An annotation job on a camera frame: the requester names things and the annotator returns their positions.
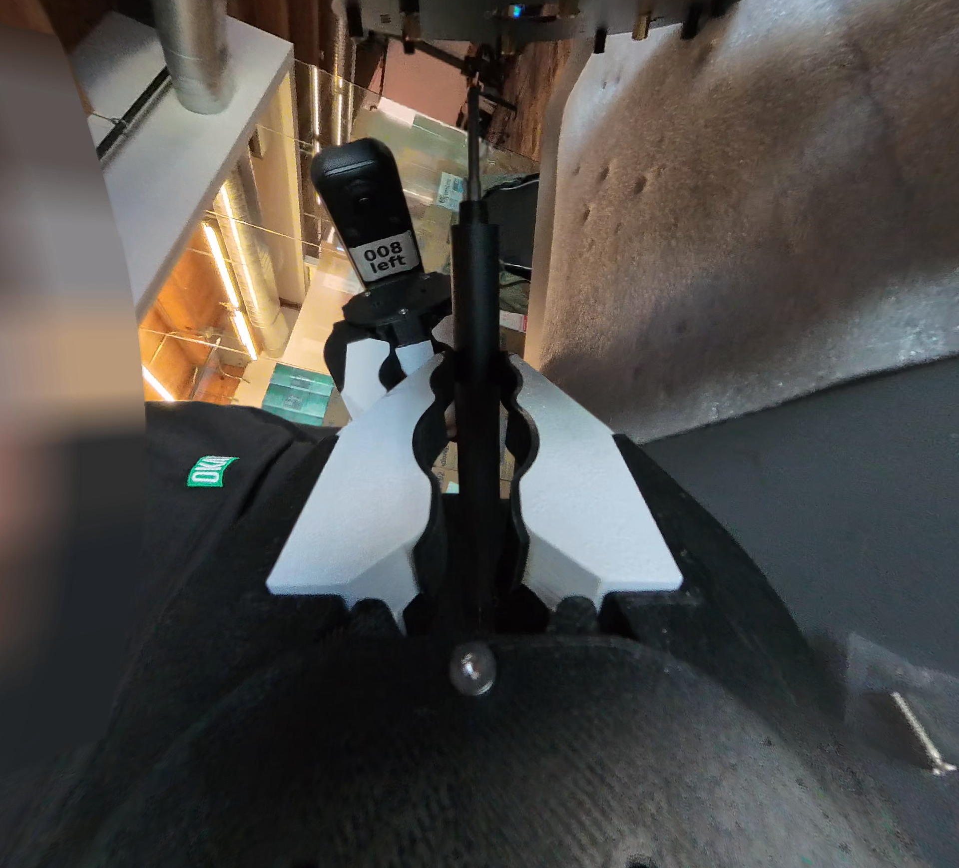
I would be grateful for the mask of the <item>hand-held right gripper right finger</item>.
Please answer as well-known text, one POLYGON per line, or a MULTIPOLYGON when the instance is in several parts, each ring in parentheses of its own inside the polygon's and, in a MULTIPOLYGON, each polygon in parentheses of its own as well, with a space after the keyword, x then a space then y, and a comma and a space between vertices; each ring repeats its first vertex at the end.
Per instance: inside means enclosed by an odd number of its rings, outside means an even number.
POLYGON ((532 430, 518 478, 528 537, 521 583, 555 610, 612 593, 664 593, 682 573, 610 428, 516 355, 519 414, 532 430))

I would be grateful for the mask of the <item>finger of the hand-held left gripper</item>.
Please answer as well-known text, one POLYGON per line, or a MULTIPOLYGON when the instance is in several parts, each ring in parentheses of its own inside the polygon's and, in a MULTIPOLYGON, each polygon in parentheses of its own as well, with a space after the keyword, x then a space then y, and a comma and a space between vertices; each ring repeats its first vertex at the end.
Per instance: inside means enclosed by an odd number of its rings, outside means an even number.
POLYGON ((381 369, 392 346, 384 338, 351 323, 335 323, 326 340, 326 367, 351 421, 388 392, 381 369))
POLYGON ((381 364, 381 385, 386 390, 395 388, 441 353, 442 347, 434 340, 391 347, 387 358, 381 364))

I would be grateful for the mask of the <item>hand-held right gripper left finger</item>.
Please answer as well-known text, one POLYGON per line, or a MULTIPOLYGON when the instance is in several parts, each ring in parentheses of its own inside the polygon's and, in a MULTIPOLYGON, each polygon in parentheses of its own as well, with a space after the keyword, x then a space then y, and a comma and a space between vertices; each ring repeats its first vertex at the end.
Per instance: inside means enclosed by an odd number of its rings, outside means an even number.
POLYGON ((435 355, 343 428, 268 576, 273 596, 404 612, 446 567, 433 466, 448 443, 452 361, 435 355))

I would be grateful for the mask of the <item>black electric screwdriver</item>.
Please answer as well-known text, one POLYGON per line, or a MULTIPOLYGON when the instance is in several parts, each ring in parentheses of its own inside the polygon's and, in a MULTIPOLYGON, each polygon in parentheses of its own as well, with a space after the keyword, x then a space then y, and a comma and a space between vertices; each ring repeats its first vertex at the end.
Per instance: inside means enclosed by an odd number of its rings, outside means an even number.
POLYGON ((472 629, 495 623, 498 533, 497 227, 487 215, 480 178, 480 89, 467 92, 467 177, 451 231, 455 332, 455 407, 460 513, 465 537, 462 590, 472 629))

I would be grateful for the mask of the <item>white ceiling beam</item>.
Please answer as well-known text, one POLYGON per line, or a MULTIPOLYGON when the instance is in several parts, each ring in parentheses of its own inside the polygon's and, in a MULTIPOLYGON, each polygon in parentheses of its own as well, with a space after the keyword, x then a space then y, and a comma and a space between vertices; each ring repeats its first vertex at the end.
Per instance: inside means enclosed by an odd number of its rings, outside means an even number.
MULTIPOLYGON (((216 115, 192 112, 167 83, 101 160, 138 321, 294 64, 287 40, 232 17, 225 28, 234 83, 227 108, 216 115)), ((155 31, 115 11, 69 61, 92 109, 87 123, 95 146, 165 67, 155 31)))

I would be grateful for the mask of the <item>white foam sheet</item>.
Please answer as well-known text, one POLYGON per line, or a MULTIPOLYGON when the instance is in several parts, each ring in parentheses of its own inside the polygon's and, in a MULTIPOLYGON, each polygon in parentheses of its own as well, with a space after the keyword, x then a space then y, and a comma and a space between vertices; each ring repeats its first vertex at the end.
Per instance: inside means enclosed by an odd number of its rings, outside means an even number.
POLYGON ((742 0, 569 95, 534 366, 636 441, 957 355, 958 0, 742 0))

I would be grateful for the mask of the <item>loose silver screw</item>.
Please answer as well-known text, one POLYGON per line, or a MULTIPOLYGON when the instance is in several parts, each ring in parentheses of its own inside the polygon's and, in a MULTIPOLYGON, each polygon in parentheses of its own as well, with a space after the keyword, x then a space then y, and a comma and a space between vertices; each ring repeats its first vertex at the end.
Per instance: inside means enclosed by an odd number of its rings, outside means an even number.
POLYGON ((896 690, 891 690, 889 696, 910 732, 912 743, 916 745, 917 752, 923 758, 924 769, 936 777, 944 777, 957 772, 957 766, 944 759, 905 696, 896 690))

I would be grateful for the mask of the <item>silver ventilation duct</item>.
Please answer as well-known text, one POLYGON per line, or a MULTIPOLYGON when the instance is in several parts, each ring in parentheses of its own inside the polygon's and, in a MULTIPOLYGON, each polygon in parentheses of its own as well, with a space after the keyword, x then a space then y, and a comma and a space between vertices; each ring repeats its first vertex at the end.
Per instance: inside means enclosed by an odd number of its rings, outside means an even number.
POLYGON ((179 103, 202 115, 222 112, 233 95, 226 0, 151 0, 151 6, 179 103))

